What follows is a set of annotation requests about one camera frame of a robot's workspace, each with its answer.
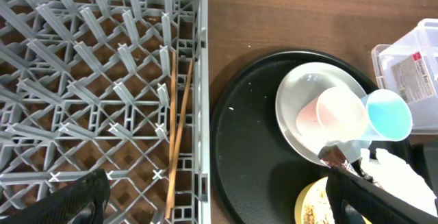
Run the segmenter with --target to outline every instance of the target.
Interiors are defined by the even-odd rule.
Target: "round black tray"
[[[275,96],[281,80],[306,62],[325,62],[352,75],[366,92],[377,87],[344,61],[317,51],[267,55],[227,85],[211,117],[211,176],[222,208],[235,223],[294,223],[294,204],[328,169],[298,155],[281,134]],[[373,142],[407,159],[409,143]]]

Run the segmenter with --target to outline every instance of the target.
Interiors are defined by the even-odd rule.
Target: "white label sticker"
[[[435,95],[435,89],[420,53],[414,53],[393,65],[391,69],[400,96],[407,103],[421,101]]]

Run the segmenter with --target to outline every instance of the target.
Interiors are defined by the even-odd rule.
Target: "plastic cup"
[[[296,117],[305,138],[318,142],[346,142],[359,138],[368,119],[360,98],[350,89],[332,87],[308,103]]]
[[[412,130],[412,115],[403,98],[380,89],[362,97],[368,126],[359,140],[401,141]]]

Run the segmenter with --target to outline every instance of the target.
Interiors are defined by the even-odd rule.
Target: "dish rack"
[[[175,52],[178,112],[194,71],[164,222],[211,222],[207,0],[0,0],[0,17],[1,218],[103,168],[105,223],[159,223]]]

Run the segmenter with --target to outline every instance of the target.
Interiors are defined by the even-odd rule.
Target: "wooden table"
[[[210,107],[234,74],[279,49],[329,53],[375,81],[371,49],[423,18],[438,18],[438,0],[209,0]],[[213,192],[212,223],[229,223],[215,198]]]

